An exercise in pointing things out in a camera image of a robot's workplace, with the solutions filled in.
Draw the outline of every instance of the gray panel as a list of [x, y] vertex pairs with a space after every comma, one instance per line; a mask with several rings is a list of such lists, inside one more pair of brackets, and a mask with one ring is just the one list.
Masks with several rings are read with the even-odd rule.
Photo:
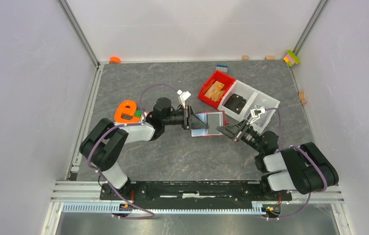
[[[300, 205], [283, 205], [282, 213]], [[286, 220], [266, 221], [259, 215], [157, 215], [151, 220], [118, 220], [110, 214], [63, 213], [57, 235], [161, 234], [161, 235], [336, 235], [339, 234], [329, 204], [309, 205]]]
[[[297, 88], [291, 71], [283, 61], [177, 62], [105, 65], [98, 89], [91, 125], [101, 118], [114, 118], [118, 105], [127, 99], [138, 100], [143, 89], [153, 83], [166, 83], [192, 96], [186, 101], [195, 112], [214, 110], [197, 98], [201, 86], [217, 64], [227, 65], [228, 74], [278, 100], [282, 116], [282, 143], [311, 141]], [[154, 87], [144, 95], [143, 106], [151, 110], [159, 97], [178, 105], [177, 94], [167, 87]], [[274, 115], [266, 130], [278, 133]], [[233, 143], [225, 136], [191, 137], [180, 126], [167, 126], [156, 141], [124, 146], [118, 162], [132, 180], [258, 179], [257, 154], [243, 142]], [[79, 181], [96, 181], [97, 175], [82, 160]]]

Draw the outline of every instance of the orange toy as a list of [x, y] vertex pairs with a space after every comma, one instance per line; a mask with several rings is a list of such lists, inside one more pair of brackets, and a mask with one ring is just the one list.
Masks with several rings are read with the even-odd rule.
[[119, 64], [119, 63], [121, 63], [121, 60], [118, 57], [113, 56], [110, 58], [110, 64]]
[[114, 120], [118, 123], [139, 122], [141, 111], [137, 110], [137, 105], [132, 100], [122, 102], [114, 115]]

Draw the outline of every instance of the cable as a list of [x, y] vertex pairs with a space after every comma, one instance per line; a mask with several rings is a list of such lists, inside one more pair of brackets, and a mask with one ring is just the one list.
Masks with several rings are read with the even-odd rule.
[[[291, 146], [290, 148], [294, 148], [296, 149], [298, 152], [300, 152], [303, 156], [305, 156], [305, 158], [311, 163], [311, 165], [314, 167], [314, 169], [317, 171], [317, 173], [319, 174], [320, 178], [323, 181], [323, 189], [321, 190], [321, 192], [326, 191], [327, 189], [327, 180], [324, 177], [322, 171], [319, 169], [319, 167], [316, 165], [316, 163], [314, 163], [314, 161], [308, 156], [308, 154], [306, 152], [304, 152], [301, 148], [297, 147], [297, 146]], [[301, 213], [305, 207], [308, 205], [308, 202], [310, 202], [310, 198], [311, 198], [311, 192], [308, 194], [308, 198], [305, 201], [304, 205], [300, 208], [300, 210], [298, 210], [297, 212], [290, 214], [290, 215], [286, 215], [283, 217], [278, 217], [278, 218], [267, 218], [267, 220], [280, 220], [280, 219], [288, 219], [291, 218], [299, 213]]]
[[278, 108], [268, 108], [265, 111], [275, 110], [278, 114], [278, 148], [282, 148], [282, 130], [281, 130], [281, 115], [279, 114]]
[[[143, 114], [144, 114], [144, 108], [142, 108], [141, 106], [141, 100], [143, 98], [143, 95], [144, 93], [154, 87], [154, 86], [167, 86], [167, 87], [170, 87], [171, 89], [177, 91], [176, 88], [172, 87], [172, 86], [169, 86], [167, 84], [162, 84], [162, 83], [157, 83], [157, 84], [153, 84], [149, 87], [147, 87], [140, 95], [140, 100], [138, 102], [138, 107], [142, 110]], [[103, 173], [99, 170], [98, 167], [95, 167], [92, 165], [91, 163], [91, 159], [92, 159], [92, 156], [93, 156], [93, 153], [95, 152], [96, 148], [98, 147], [98, 145], [106, 138], [107, 135], [109, 135], [111, 132], [113, 132], [114, 130], [120, 128], [120, 127], [124, 127], [124, 126], [139, 126], [139, 125], [143, 125], [143, 123], [145, 123], [145, 119], [142, 121], [142, 122], [137, 122], [137, 123], [128, 123], [128, 124], [122, 124], [122, 125], [116, 125], [116, 126], [113, 126], [112, 128], [110, 128], [109, 130], [107, 130], [99, 139], [98, 141], [95, 143], [95, 145], [93, 146], [93, 148], [91, 149], [89, 155], [88, 155], [88, 158], [87, 158], [87, 163], [88, 163], [88, 166], [95, 169], [96, 172], [99, 174], [99, 177], [98, 177], [98, 184], [99, 183], [99, 179], [100, 177], [104, 178], [105, 181], [107, 181], [107, 179], [105, 178], [105, 176], [103, 175]], [[114, 191], [114, 193], [121, 199], [123, 200], [125, 203], [127, 203], [128, 205], [132, 206], [133, 208], [136, 208], [138, 210], [141, 210], [143, 212], [146, 212], [148, 214], [150, 214], [149, 216], [139, 216], [139, 217], [118, 217], [119, 219], [131, 219], [131, 220], [135, 220], [135, 219], [151, 219], [155, 216], [155, 214], [149, 210], [146, 210], [142, 207], [139, 207], [137, 206], [136, 204], [132, 203], [132, 202], [129, 202], [127, 199], [125, 199], [119, 192], [118, 190], [113, 186], [113, 184], [111, 184], [110, 182], [108, 182], [108, 185], [111, 187], [111, 189]]]

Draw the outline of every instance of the gray tabletop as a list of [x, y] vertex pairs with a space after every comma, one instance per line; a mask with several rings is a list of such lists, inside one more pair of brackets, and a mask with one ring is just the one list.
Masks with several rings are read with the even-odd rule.
[[[312, 140], [304, 110], [290, 69], [283, 61], [177, 62], [105, 65], [93, 109], [90, 130], [102, 118], [114, 119], [118, 105], [138, 102], [143, 89], [154, 83], [172, 85], [192, 96], [186, 101], [195, 112], [214, 110], [197, 98], [201, 86], [217, 64], [229, 67], [228, 75], [281, 101], [282, 147]], [[153, 87], [144, 95], [143, 106], [152, 110], [156, 100], [167, 97], [176, 107], [177, 94], [167, 87]], [[274, 114], [266, 130], [278, 133]], [[156, 141], [126, 144], [118, 163], [131, 180], [258, 179], [255, 150], [225, 136], [191, 137], [180, 126], [167, 126]], [[97, 175], [81, 162], [78, 181], [95, 181]]]

